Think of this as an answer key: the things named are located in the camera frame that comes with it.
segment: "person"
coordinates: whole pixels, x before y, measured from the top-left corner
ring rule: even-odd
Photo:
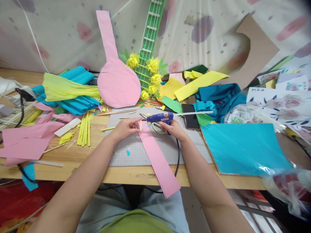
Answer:
[[[27,232],[189,233],[180,191],[165,199],[163,194],[144,189],[140,204],[132,211],[121,187],[98,191],[115,145],[130,134],[141,133],[140,120],[120,121],[60,187]],[[181,143],[191,186],[211,232],[254,232],[179,123],[159,124]]]

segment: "gray cutting mat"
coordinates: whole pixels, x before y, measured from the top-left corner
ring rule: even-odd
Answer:
[[[120,111],[124,109],[129,109],[129,108],[133,108],[133,107],[118,108],[118,109],[113,109],[112,111],[113,112]],[[150,113],[150,115],[154,115],[154,114],[165,113],[165,112],[159,109],[156,109],[156,108],[152,108],[152,107],[143,107],[143,108],[137,109],[136,113],[133,113],[130,115],[128,112],[112,114],[110,115],[107,128],[116,126],[117,123],[121,121],[121,119],[119,119],[120,117],[136,118],[136,117],[140,117],[139,113],[142,113],[144,115],[147,115],[148,113]],[[183,118],[181,118],[178,122],[181,125],[181,127],[187,132],[187,134],[191,137],[191,139],[194,141],[196,147],[198,148],[199,152],[203,155],[203,157],[206,159],[206,161],[208,163],[213,163],[212,158],[206,148],[206,145],[203,142],[202,138],[200,137],[199,133],[191,129],[186,129]],[[176,165],[177,160],[178,160],[178,148],[177,148],[176,138],[173,136],[169,136],[167,134],[158,134],[157,132],[153,130],[152,125],[150,125],[149,128],[156,142],[158,143],[164,157],[166,158],[168,164]],[[106,131],[105,135],[108,135],[110,132],[111,130]],[[179,164],[185,164],[181,149],[180,149]],[[142,141],[140,140],[138,134],[131,134],[127,138],[119,141],[113,150],[112,157],[109,163],[110,167],[147,166],[147,165],[151,165],[151,163],[149,161],[147,153],[143,147]]]

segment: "blue glue gun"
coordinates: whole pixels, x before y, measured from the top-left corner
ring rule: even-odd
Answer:
[[[162,121],[170,125],[169,122],[173,119],[174,119],[174,114],[172,112],[169,112],[168,114],[160,113],[160,114],[148,116],[146,120],[151,123]]]

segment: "floral fabric backdrop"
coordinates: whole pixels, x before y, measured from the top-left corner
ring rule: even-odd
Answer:
[[[151,0],[19,0],[50,73],[106,62],[96,10],[108,10],[118,51],[139,52]],[[227,74],[239,69],[250,42],[235,30],[250,13],[280,48],[268,70],[288,55],[311,59],[307,1],[166,0],[154,57],[169,73],[195,65]],[[0,1],[0,66],[45,72],[18,0]]]

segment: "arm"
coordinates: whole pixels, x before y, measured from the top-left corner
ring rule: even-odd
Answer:
[[[202,206],[211,232],[254,232],[231,195],[177,121],[159,122],[181,143],[191,186]]]
[[[28,232],[76,232],[79,220],[101,184],[117,142],[141,133],[141,119],[124,119],[107,135],[61,186]]]

